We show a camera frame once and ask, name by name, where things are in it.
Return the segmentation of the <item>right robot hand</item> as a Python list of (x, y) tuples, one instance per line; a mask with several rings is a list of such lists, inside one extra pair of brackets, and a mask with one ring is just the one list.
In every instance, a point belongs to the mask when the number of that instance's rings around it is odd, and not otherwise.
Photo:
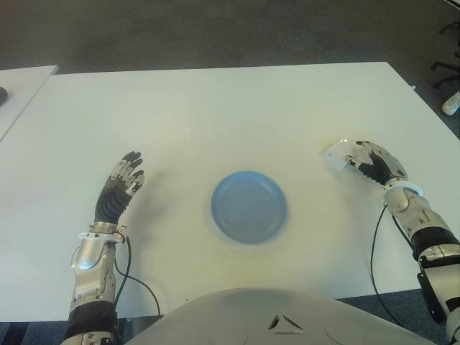
[(363, 162), (351, 155), (345, 156), (345, 162), (355, 167), (361, 174), (383, 186), (393, 180), (408, 179), (400, 161), (386, 149), (369, 141), (356, 141), (356, 144), (364, 149), (371, 162)]

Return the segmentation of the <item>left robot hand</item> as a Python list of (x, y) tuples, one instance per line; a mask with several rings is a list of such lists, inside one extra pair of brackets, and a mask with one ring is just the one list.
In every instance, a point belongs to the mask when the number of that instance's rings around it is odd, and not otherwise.
[(95, 222), (118, 224), (131, 199), (144, 184), (140, 152), (131, 151), (116, 163), (96, 202)]

